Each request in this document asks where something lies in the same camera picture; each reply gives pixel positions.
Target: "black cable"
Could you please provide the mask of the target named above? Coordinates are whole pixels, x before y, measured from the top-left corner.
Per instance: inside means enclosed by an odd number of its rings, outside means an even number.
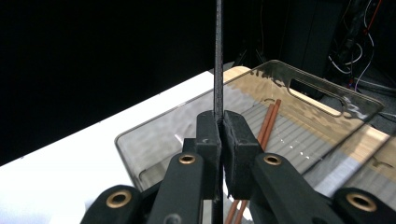
[[[383,118],[383,119],[386,119],[386,120],[388,120],[388,121],[390,121],[390,122],[396,123],[396,119],[388,118],[387,115],[384,115],[384,114],[381,114],[381,113],[379,113],[378,115],[379,115],[381,118]]]
[[[359,88],[362,89],[362,90],[375,92],[375,93],[381,94],[381,95],[386,95],[386,96],[390,96],[390,97],[396,97],[396,92],[394,92],[394,91],[387,91],[387,90],[384,90],[384,89],[378,89],[378,88],[368,87],[368,86],[364,86],[364,85],[359,85]]]
[[[377,90],[377,91],[385,91],[385,92],[396,94],[396,89],[395,88],[391,88],[391,87],[375,84],[373,82],[369,82],[369,81],[366,81],[366,80],[361,80],[361,83],[363,83],[363,85],[360,84],[360,86],[361,87],[362,86],[366,87],[366,89],[368,89],[368,90],[369,89],[373,89],[373,90]]]

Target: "transparent container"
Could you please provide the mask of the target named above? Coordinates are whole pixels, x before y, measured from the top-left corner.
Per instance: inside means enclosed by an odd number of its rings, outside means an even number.
[[[320,162],[303,173],[311,187],[332,197],[383,146],[387,134],[368,125],[358,129]]]
[[[294,91],[298,82],[339,102],[322,105]],[[343,143],[383,106],[377,100],[307,74],[279,61],[264,63],[224,84],[224,109],[245,117],[256,135],[269,104],[282,101],[267,151],[286,157],[300,172]],[[213,108],[205,92],[116,138],[116,146],[134,186],[145,190],[161,181],[184,138],[195,138],[196,116]]]
[[[396,137],[391,137],[343,187],[368,191],[396,211]]]

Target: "metal rod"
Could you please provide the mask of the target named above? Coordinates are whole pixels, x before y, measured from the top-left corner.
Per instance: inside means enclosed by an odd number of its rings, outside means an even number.
[[[223,0],[216,0],[216,43],[215,43],[215,121],[222,125],[223,116]]]
[[[213,89],[213,107],[215,121],[221,135],[223,115],[223,0],[216,0],[216,42],[215,42],[215,75]],[[223,223],[223,191],[222,191],[222,160],[221,155],[218,167],[218,185],[215,199],[212,201],[212,223]]]

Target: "wooden dowel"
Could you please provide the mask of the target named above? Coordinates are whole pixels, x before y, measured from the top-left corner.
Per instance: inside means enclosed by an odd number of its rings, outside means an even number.
[[[257,136],[257,140],[259,141],[259,143],[264,138],[264,134],[267,130],[268,122],[270,121],[273,110],[274,110],[274,105],[270,104],[270,106],[267,109],[267,113],[265,114],[264,121],[262,122],[262,127],[260,128],[259,136]]]
[[[270,104],[265,114],[264,121],[262,122],[262,127],[260,128],[259,135],[257,136],[257,140],[259,141],[260,145],[262,146],[262,151],[265,151],[265,148],[268,143],[268,139],[271,135],[271,131],[274,127],[277,111],[279,110],[281,100],[276,100],[276,104]],[[225,224],[231,224],[233,222],[233,215],[236,211],[236,206],[239,204],[239,200],[234,200],[233,204],[228,211],[227,219],[225,220]],[[247,200],[243,200],[241,204],[241,209],[239,209],[238,214],[236,215],[235,222],[237,224],[241,223],[242,216],[244,211],[248,205]]]
[[[242,200],[241,209],[239,209],[239,212],[235,218],[235,222],[234,222],[235,224],[241,223],[242,216],[244,215],[244,211],[245,211],[245,208],[247,207],[247,205],[248,205],[248,200]]]
[[[233,215],[236,211],[236,206],[239,204],[239,200],[233,200],[233,204],[231,204],[230,210],[228,211],[227,218],[225,219],[224,224],[233,223]]]
[[[262,140],[261,141],[259,140],[263,151],[265,151],[265,149],[267,148],[268,140],[270,139],[271,131],[274,128],[274,124],[276,121],[276,115],[277,115],[277,111],[279,110],[280,103],[281,103],[280,100],[276,100],[276,104],[275,104],[274,110],[271,114],[271,118],[268,121],[267,130],[265,131],[265,134],[264,134],[264,137],[262,138]]]

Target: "table surface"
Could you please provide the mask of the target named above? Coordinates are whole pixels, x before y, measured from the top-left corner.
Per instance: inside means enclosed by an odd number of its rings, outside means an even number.
[[[234,67],[224,73],[224,80],[247,70],[246,67]],[[212,88],[213,75],[203,72],[119,114],[1,166],[0,223],[79,223],[105,189],[115,185],[132,186],[114,143],[117,135]],[[364,144],[379,144],[387,137],[375,129],[364,131],[370,140]]]

